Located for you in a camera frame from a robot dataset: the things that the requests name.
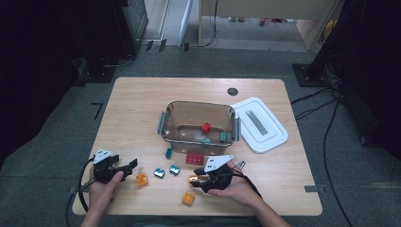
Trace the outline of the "black angled floor tape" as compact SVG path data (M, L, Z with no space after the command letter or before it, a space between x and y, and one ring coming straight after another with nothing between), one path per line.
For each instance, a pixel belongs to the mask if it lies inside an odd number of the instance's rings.
M95 116L94 116L94 120L97 120L97 118L98 118L98 116L99 116L99 114L100 114L100 112L101 112L101 110L102 110L103 103L100 103L100 102L92 102L91 105L92 105L92 106L97 106L96 114L95 114Z

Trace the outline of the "person's dark trousers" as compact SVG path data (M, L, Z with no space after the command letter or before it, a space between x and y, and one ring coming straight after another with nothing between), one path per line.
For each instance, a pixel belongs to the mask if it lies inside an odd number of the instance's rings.
M132 227L261 227L253 217L139 216Z

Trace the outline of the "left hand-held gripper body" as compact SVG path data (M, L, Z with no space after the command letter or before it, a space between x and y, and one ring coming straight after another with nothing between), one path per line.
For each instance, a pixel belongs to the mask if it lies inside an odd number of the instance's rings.
M114 167L119 162L119 156L112 151L99 149L94 158L94 179L100 183L108 183L118 172Z

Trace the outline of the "light wooden desk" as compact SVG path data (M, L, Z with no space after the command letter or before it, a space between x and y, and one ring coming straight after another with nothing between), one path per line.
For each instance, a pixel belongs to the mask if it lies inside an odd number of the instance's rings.
M306 50L318 41L343 0L199 0L199 44L204 16L294 19Z

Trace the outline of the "black stand base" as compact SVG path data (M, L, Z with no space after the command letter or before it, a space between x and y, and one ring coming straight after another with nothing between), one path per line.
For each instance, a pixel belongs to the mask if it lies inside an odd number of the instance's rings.
M83 83L110 83L113 79L115 68L106 65L101 60L86 60L80 58L78 67L79 77L78 82Z
M322 69L311 64L293 64L292 69L300 87L330 87L331 83Z

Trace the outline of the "white box lid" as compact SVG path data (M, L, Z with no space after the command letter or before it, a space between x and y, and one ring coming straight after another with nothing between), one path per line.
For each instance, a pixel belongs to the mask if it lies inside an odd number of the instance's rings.
M232 107L241 123L241 136L254 153L268 152L288 140L287 130L260 98L250 97Z

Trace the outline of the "person's right hand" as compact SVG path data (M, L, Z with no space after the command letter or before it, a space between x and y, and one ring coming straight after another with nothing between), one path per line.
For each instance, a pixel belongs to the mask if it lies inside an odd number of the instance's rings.
M241 173L241 170L232 161L229 161L226 166L237 175ZM249 208L253 208L262 201L262 198L256 194L245 179L237 175L232 178L231 184L226 189L210 189L208 193L216 197L227 197Z

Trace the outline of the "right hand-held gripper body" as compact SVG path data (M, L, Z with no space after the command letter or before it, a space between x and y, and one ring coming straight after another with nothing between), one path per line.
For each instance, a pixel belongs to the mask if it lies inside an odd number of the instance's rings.
M232 180L233 171L227 163L234 158L233 155L210 156L203 169L209 180L201 184L201 189L207 193L210 189L224 190Z

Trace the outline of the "person's left hand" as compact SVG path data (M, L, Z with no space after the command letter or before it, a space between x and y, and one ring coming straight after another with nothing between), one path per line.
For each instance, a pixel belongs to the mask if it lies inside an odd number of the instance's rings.
M106 213L123 176L124 173L118 171L108 183L94 182L89 186L90 203L87 211L88 215L103 216Z

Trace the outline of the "clear brown plastic storage box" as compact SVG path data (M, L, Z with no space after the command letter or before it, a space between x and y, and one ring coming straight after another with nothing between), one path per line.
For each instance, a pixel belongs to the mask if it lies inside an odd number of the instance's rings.
M202 125L211 124L209 133L201 131ZM232 140L220 142L220 134L229 132ZM229 105L173 101L161 112L157 133L178 153L223 155L225 150L240 139L240 120ZM210 143L201 140L209 138Z

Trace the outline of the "dark curtain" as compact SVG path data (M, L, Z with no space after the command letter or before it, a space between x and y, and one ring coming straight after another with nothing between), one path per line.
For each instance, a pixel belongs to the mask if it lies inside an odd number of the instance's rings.
M340 78L362 144L401 161L401 0L345 0L319 54Z
M110 54L114 0L0 0L0 167L78 81L73 60Z

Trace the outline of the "yellow object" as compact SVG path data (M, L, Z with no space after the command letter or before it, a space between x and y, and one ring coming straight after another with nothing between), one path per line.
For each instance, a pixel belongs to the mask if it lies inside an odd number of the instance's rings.
M330 33L332 32L332 30L334 29L336 23L337 23L336 20L330 20L330 21L326 24L325 28L323 29L322 36L321 36L321 42L322 42L322 43L324 43L324 42L327 40L328 36L330 35Z

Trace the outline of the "long red brick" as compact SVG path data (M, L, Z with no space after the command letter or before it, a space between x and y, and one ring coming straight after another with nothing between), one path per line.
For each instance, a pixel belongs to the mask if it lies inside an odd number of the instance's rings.
M187 154L185 162L190 165L202 166L204 164L204 156L199 154Z

